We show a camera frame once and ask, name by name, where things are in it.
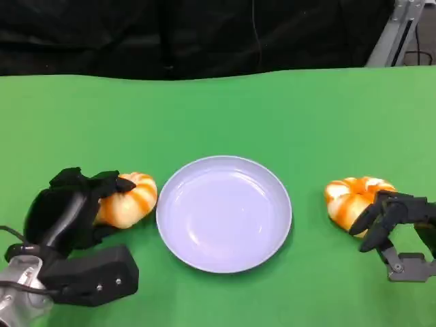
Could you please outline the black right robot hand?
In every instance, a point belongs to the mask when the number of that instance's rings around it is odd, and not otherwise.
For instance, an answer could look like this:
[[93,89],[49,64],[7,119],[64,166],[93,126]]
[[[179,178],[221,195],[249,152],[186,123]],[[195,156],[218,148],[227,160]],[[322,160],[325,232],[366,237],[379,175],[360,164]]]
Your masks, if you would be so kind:
[[435,276],[435,260],[422,253],[398,253],[389,239],[398,225],[412,224],[420,240],[435,256],[435,203],[426,197],[378,191],[370,204],[353,222],[348,234],[365,235],[359,252],[376,250],[391,282],[425,282]]

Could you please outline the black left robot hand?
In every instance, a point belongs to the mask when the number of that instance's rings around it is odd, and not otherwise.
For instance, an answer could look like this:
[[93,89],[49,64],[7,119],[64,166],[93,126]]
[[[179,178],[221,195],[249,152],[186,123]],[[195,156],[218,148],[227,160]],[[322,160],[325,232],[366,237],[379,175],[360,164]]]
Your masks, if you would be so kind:
[[24,237],[63,257],[73,250],[96,246],[117,230],[109,223],[96,222],[100,201],[127,193],[135,186],[120,177],[117,170],[86,177],[79,167],[64,168],[33,200],[25,219]]

